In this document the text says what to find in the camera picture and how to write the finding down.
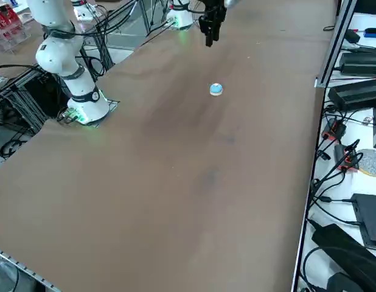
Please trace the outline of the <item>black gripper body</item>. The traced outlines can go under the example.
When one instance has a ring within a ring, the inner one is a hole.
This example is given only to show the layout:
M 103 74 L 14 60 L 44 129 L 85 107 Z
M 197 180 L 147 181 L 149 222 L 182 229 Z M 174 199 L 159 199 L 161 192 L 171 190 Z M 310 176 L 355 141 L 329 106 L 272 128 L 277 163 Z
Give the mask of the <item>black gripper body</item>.
M 227 11 L 224 0 L 203 0 L 203 4 L 205 13 Z

